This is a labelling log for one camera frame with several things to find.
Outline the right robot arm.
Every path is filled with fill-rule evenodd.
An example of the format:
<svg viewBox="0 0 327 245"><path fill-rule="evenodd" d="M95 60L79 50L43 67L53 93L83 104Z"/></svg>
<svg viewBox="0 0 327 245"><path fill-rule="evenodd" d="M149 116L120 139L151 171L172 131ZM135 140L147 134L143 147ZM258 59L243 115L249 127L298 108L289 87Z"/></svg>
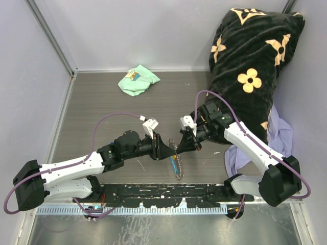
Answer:
<svg viewBox="0 0 327 245"><path fill-rule="evenodd" d="M293 157L285 157L264 144L245 124L236 121L232 113L222 113L215 103L200 106L192 116L180 118L182 140L176 153L199 151L201 143L215 137L237 146L256 165L260 177L235 174L224 181L224 195L236 201L242 194L263 198L272 207L301 191L300 166Z"/></svg>

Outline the blue handled key ring organizer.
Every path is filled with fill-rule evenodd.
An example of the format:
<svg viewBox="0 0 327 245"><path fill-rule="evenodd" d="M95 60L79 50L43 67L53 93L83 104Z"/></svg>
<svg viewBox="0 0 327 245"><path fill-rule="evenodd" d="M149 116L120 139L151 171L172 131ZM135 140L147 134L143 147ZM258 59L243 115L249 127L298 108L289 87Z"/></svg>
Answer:
<svg viewBox="0 0 327 245"><path fill-rule="evenodd" d="M173 139L169 138L167 140L167 144L168 144L168 146L170 148L172 148L174 150L177 150L177 148L178 148L178 144L176 144ZM170 160L171 160L172 167L173 167L173 170L174 170L174 173L175 173L175 177L176 177L177 180L180 181L183 178L183 175L184 175L183 165L182 165L180 156L175 154L175 155L170 157Z"/></svg>

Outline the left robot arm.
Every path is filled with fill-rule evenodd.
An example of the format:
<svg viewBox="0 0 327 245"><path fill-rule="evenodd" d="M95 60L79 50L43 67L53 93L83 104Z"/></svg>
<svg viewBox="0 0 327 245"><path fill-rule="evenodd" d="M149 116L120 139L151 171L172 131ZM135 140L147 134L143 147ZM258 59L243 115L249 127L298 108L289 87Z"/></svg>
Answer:
<svg viewBox="0 0 327 245"><path fill-rule="evenodd" d="M50 189L59 184L113 171L122 167L125 160L146 155L153 160L163 160L175 155L175 150L163 142L160 134L140 139L137 132L129 130L87 156L42 165L30 160L13 179L18 209L28 211L40 206L53 195Z"/></svg>

